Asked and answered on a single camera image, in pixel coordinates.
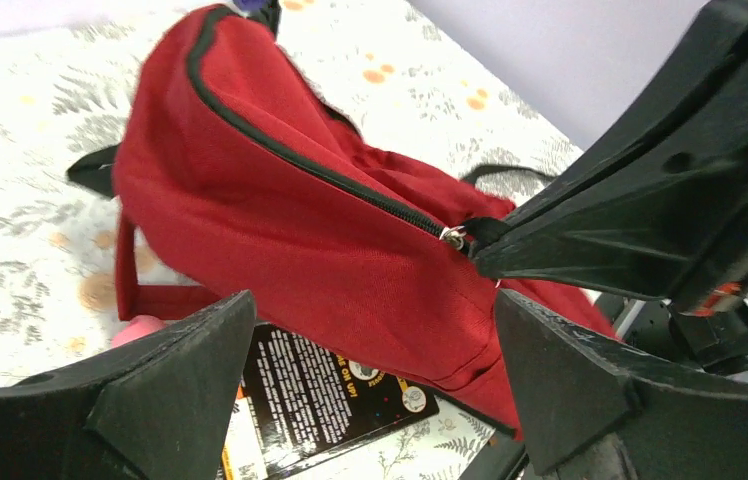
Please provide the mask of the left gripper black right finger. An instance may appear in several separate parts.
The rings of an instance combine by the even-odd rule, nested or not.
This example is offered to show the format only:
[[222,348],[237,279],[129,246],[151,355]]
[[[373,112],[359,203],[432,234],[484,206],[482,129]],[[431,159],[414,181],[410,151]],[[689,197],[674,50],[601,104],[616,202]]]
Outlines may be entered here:
[[677,365],[513,290],[495,321],[543,479],[748,479],[748,383]]

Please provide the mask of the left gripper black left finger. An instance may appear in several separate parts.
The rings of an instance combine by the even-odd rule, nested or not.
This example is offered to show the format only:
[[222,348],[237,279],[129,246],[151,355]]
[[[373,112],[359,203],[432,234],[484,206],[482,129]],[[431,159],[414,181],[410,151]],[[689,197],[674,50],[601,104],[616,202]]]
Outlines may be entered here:
[[0,387],[0,479],[212,479],[256,305],[247,291]]

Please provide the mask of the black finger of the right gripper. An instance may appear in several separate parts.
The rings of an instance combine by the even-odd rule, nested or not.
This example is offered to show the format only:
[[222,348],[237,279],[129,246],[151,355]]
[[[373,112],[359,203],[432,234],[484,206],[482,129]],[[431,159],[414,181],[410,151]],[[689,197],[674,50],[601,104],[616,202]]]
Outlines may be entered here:
[[712,1],[628,110],[501,220],[470,224],[489,278],[566,283],[683,312],[748,294],[748,1]]

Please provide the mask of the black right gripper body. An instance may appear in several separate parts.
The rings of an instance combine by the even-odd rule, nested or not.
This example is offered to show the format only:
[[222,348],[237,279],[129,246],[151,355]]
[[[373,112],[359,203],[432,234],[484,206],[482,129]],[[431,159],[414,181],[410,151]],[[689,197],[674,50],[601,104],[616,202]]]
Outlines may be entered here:
[[665,302],[593,293],[595,306],[629,345],[710,374],[748,372],[748,298],[711,317],[682,315]]

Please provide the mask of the black card game box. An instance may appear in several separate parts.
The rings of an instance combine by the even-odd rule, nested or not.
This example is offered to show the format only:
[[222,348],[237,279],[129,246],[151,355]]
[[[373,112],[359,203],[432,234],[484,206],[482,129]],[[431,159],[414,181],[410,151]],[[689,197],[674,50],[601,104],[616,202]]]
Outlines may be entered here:
[[438,412],[421,386],[262,323],[216,476],[287,479]]

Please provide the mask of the red student backpack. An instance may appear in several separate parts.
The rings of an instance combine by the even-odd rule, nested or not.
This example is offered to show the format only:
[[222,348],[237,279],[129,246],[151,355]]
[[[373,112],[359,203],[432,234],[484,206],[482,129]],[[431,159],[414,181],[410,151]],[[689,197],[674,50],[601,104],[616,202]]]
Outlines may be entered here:
[[513,204],[367,145],[276,45],[276,13],[186,15],[146,59],[121,143],[69,168],[121,201],[120,316],[248,289],[264,320],[517,428],[500,282],[442,236]]

